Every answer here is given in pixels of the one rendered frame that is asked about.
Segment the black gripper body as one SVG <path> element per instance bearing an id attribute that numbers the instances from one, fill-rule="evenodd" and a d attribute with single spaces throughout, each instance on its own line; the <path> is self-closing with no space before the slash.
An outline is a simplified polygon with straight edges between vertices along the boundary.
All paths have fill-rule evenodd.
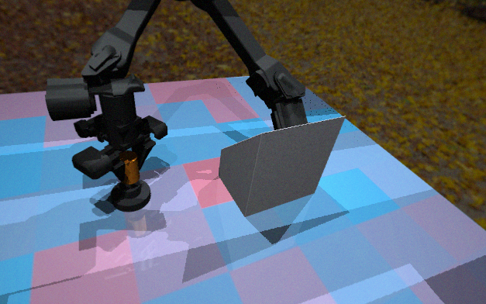
<path id="1" fill-rule="evenodd" d="M 152 116 L 143 119 L 136 114 L 129 119 L 110 120 L 98 117 L 104 123 L 106 134 L 103 139 L 109 144 L 103 150 L 90 146 L 72 158 L 73 165 L 92 180 L 110 172 L 119 161 L 119 154 L 137 143 L 144 145 L 151 141 L 150 133 L 160 140 L 167 135 L 167 125 Z"/>

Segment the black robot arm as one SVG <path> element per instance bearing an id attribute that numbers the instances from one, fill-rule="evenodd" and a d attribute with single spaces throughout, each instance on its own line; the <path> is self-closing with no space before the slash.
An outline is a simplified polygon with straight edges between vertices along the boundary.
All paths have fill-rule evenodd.
<path id="1" fill-rule="evenodd" d="M 91 117 L 98 95 L 102 114 L 81 119 L 74 127 L 81 138 L 104 142 L 105 125 L 98 117 L 129 119 L 136 114 L 134 92 L 144 92 L 143 81 L 129 70 L 136 42 L 161 0 L 132 0 L 120 20 L 93 44 L 83 78 L 48 78 L 46 104 L 53 121 Z M 229 0 L 190 0 L 206 11 L 246 65 L 253 93 L 271 109 L 274 130 L 308 124 L 301 97 L 305 86 L 284 65 L 267 55 Z"/>

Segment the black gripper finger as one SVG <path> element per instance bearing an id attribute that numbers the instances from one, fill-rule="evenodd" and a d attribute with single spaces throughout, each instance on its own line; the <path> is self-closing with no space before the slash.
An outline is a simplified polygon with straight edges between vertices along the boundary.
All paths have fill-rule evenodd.
<path id="1" fill-rule="evenodd" d="M 153 146 L 156 145 L 156 142 L 151 140 L 148 143 L 141 145 L 137 143 L 136 145 L 132 146 L 132 151 L 136 153 L 138 159 L 139 170 L 143 166 L 144 161 L 146 160 L 148 154 L 152 150 Z"/>
<path id="2" fill-rule="evenodd" d="M 120 162 L 113 166 L 110 170 L 113 174 L 121 181 L 124 181 L 125 178 L 125 163 L 119 160 Z"/>

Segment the black round pedestal with silver shaft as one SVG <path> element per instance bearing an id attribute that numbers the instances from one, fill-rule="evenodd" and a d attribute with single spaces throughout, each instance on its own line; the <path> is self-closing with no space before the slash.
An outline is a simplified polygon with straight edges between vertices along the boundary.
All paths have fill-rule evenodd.
<path id="1" fill-rule="evenodd" d="M 150 186 L 143 180 L 126 185 L 116 184 L 111 190 L 113 206 L 122 212 L 134 212 L 145 207 L 150 201 Z"/>

